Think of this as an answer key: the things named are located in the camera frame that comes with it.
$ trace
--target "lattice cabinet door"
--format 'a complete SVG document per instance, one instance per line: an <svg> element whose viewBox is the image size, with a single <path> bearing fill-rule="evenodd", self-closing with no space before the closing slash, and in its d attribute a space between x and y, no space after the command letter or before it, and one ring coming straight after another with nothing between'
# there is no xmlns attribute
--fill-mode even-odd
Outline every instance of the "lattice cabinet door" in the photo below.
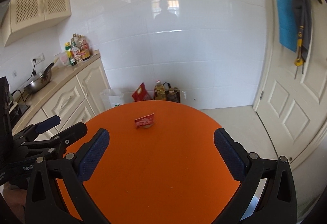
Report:
<svg viewBox="0 0 327 224"><path fill-rule="evenodd" d="M45 20L43 0L11 0L10 8L12 32Z"/></svg>
<svg viewBox="0 0 327 224"><path fill-rule="evenodd" d="M44 3L46 20L71 15L69 0L44 0Z"/></svg>

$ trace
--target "red bag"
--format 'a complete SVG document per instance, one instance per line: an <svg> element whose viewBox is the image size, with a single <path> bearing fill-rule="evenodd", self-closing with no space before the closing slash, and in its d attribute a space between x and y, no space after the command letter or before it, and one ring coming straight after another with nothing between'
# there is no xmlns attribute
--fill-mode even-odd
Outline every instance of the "red bag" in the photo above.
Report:
<svg viewBox="0 0 327 224"><path fill-rule="evenodd" d="M142 83L139 88L133 93L132 97L134 101L152 100L148 91L145 89L144 83Z"/></svg>

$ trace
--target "upper cabinet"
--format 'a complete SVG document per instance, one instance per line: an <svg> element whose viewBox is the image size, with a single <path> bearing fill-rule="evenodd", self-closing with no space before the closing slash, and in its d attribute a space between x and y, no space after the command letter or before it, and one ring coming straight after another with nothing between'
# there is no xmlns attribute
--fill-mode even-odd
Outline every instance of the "upper cabinet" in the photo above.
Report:
<svg viewBox="0 0 327 224"><path fill-rule="evenodd" d="M11 0L2 25L4 46L55 26L70 15L69 0Z"/></svg>

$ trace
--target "drawer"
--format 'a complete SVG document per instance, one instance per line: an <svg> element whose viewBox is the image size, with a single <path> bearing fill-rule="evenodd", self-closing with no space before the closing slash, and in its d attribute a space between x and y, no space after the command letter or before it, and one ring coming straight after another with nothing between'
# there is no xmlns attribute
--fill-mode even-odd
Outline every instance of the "drawer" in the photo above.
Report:
<svg viewBox="0 0 327 224"><path fill-rule="evenodd" d="M34 117L31 119L31 121L28 123L29 126L30 124L37 124L40 123L44 120L48 119L48 117L45 115L45 113L43 112L42 109L40 109L35 115ZM48 131L46 131L44 134L40 134L35 140L36 141L41 141L41 140L49 140L51 137L53 137L54 135L56 135L58 133L56 128L52 128Z"/></svg>
<svg viewBox="0 0 327 224"><path fill-rule="evenodd" d="M92 119L94 117L94 113L89 105L89 103L87 102L87 100L84 100L81 105L79 105L79 107L77 108L77 110L75 110L75 112L73 113L73 115L69 118L69 120L65 123L65 125L62 127L62 131L69 128L70 126L82 122L82 123L86 123L87 121L89 121L90 119Z"/></svg>
<svg viewBox="0 0 327 224"><path fill-rule="evenodd" d="M60 88L60 90L44 104L42 109L48 117L54 115L60 117L61 122L56 126L57 130L60 131L84 99L85 96L83 91L76 77L74 77Z"/></svg>

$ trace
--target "countertop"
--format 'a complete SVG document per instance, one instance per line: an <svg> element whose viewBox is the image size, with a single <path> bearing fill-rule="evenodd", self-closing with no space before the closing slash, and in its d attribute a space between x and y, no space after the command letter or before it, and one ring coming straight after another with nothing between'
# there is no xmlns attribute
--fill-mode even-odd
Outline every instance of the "countertop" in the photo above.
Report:
<svg viewBox="0 0 327 224"><path fill-rule="evenodd" d="M24 113L19 122L12 129L12 134L25 128L30 122L33 116L40 110L40 108L69 80L77 75L81 70L86 68L92 62L100 58L100 52L98 50L93 51L93 56L85 62L79 63L75 66L66 66L52 70L52 78L49 84L42 88L37 93L30 95L26 101L30 108Z"/></svg>

